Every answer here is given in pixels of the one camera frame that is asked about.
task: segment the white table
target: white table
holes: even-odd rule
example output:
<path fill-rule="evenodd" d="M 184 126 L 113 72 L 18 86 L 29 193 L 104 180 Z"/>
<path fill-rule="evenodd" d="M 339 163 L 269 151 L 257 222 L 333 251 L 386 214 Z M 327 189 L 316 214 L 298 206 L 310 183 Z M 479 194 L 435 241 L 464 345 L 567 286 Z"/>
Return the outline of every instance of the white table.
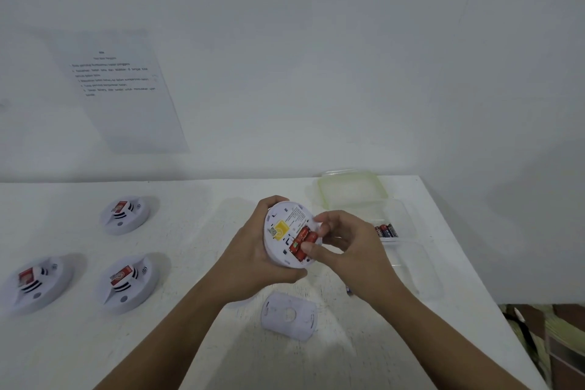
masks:
<path fill-rule="evenodd" d="M 443 298 L 426 304 L 531 389 L 546 389 L 419 177 L 382 181 L 406 205 L 443 283 Z M 2 388 L 92 388 L 207 272 L 256 201 L 281 194 L 317 212 L 312 185 L 310 178 L 0 184 L 0 280 L 44 255 L 69 254 L 77 265 L 68 290 L 51 305 L 1 321 Z M 125 194 L 147 196 L 151 216 L 130 234 L 109 236 L 97 225 L 99 212 Z M 152 252 L 162 267 L 152 296 L 124 315 L 104 314 L 94 298 L 99 274 L 122 256 Z M 260 327 L 260 307 L 275 289 L 318 304 L 309 341 Z M 295 285 L 267 288 L 244 307 L 223 309 L 181 388 L 434 387 L 397 333 L 314 264 Z"/>

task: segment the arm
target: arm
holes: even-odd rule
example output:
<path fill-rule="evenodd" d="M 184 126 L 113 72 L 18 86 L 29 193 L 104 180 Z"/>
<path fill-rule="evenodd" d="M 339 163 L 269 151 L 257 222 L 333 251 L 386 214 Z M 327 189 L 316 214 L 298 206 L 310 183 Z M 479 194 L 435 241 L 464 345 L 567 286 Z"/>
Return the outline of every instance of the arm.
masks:
<path fill-rule="evenodd" d="M 177 389 L 209 327 L 224 305 L 251 298 L 265 286 L 297 282 L 304 269 L 270 262 L 263 243 L 264 218 L 273 196 L 259 202 L 221 258 L 156 328 L 94 390 Z"/>
<path fill-rule="evenodd" d="M 323 223 L 323 242 L 344 253 L 309 243 L 301 249 L 330 267 L 396 329 L 439 389 L 527 390 L 406 289 L 371 224 L 344 211 L 321 213 L 315 220 Z"/>

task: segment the person's right arm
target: person's right arm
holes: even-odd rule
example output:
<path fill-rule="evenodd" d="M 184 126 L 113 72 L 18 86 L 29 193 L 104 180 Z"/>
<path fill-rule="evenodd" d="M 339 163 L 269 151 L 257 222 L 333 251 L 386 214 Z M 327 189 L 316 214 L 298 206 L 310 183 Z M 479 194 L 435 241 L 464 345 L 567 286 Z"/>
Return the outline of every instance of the person's right arm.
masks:
<path fill-rule="evenodd" d="M 337 273 L 396 329 L 439 389 L 526 390 L 406 289 L 371 224 L 345 211 L 327 211 L 315 220 L 322 222 L 324 244 L 343 253 L 311 243 L 301 249 Z"/>

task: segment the hand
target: hand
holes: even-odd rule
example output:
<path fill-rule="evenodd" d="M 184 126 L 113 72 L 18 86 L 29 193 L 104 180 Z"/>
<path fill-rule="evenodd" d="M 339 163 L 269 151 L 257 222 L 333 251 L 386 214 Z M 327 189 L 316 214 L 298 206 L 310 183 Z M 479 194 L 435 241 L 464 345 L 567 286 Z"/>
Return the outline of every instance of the hand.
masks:
<path fill-rule="evenodd" d="M 222 305 L 251 298 L 268 285 L 295 283 L 307 275 L 304 268 L 275 265 L 264 248 L 264 219 L 268 209 L 288 200 L 282 196 L 262 199 L 244 226 L 225 249 L 215 265 L 201 279 Z"/>
<path fill-rule="evenodd" d="M 314 219 L 322 222 L 318 234 L 323 243 L 343 254 L 311 243 L 302 243 L 301 250 L 331 268 L 355 295 L 376 308 L 394 292 L 406 290 L 372 224 L 345 211 L 326 211 Z"/>

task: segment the person's left hand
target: person's left hand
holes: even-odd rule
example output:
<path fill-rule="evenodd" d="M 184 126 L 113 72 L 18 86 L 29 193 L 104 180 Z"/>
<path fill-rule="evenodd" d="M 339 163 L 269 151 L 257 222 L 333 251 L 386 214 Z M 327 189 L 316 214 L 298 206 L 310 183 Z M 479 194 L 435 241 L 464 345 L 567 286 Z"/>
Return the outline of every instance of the person's left hand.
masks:
<path fill-rule="evenodd" d="M 307 275 L 304 268 L 279 267 L 264 248 L 264 219 L 268 209 L 288 200 L 282 196 L 262 199 L 250 219 L 238 230 L 215 265 L 201 279 L 206 288 L 227 304 L 251 298 L 268 285 L 295 283 Z"/>

